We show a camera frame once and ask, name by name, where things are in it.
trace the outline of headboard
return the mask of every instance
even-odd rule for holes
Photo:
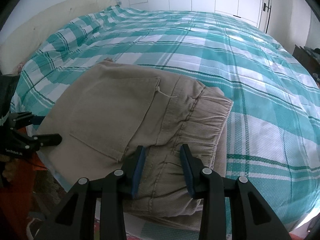
[[[102,11],[110,5],[116,5],[116,0],[66,0],[33,16],[0,46],[1,72],[11,73],[15,66],[30,57],[43,41],[69,21]]]

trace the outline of bed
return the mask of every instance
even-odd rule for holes
[[[11,111],[46,115],[68,86],[107,57],[219,87],[234,101],[227,122],[227,177],[248,177],[289,231],[319,212],[320,90],[272,37],[215,13],[109,6],[71,20],[27,59]],[[196,232],[125,219],[127,231],[142,239],[198,238]]]

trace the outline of beige trousers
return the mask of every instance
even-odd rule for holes
[[[188,143],[205,166],[225,176],[232,104],[220,89],[187,76],[103,61],[78,78],[46,116],[38,132],[60,133],[63,141],[41,151],[74,184],[81,177],[105,177],[143,145],[138,195],[124,201],[124,211],[199,230],[202,201],[188,195],[180,146]]]

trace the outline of screw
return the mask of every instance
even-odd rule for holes
[[[86,178],[81,178],[81,179],[78,180],[78,183],[79,183],[80,185],[83,185],[83,184],[86,184],[87,181],[88,181],[88,180],[87,180]]]
[[[116,176],[121,176],[121,175],[123,175],[123,174],[124,174],[123,170],[116,170],[116,171],[114,172],[114,175],[116,175]]]
[[[211,174],[211,173],[212,173],[212,170],[211,170],[211,169],[209,169],[209,168],[204,168],[204,169],[202,170],[202,172],[203,172],[204,174],[209,175],[209,174]]]
[[[245,176],[240,176],[240,177],[239,177],[239,181],[242,182],[242,183],[247,183],[247,182],[248,182],[248,179],[247,179],[247,177],[245,177]]]

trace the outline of dark furniture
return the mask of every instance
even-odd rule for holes
[[[311,76],[313,73],[320,75],[320,64],[311,57],[304,48],[295,45],[292,56],[294,56],[299,63],[304,66]]]

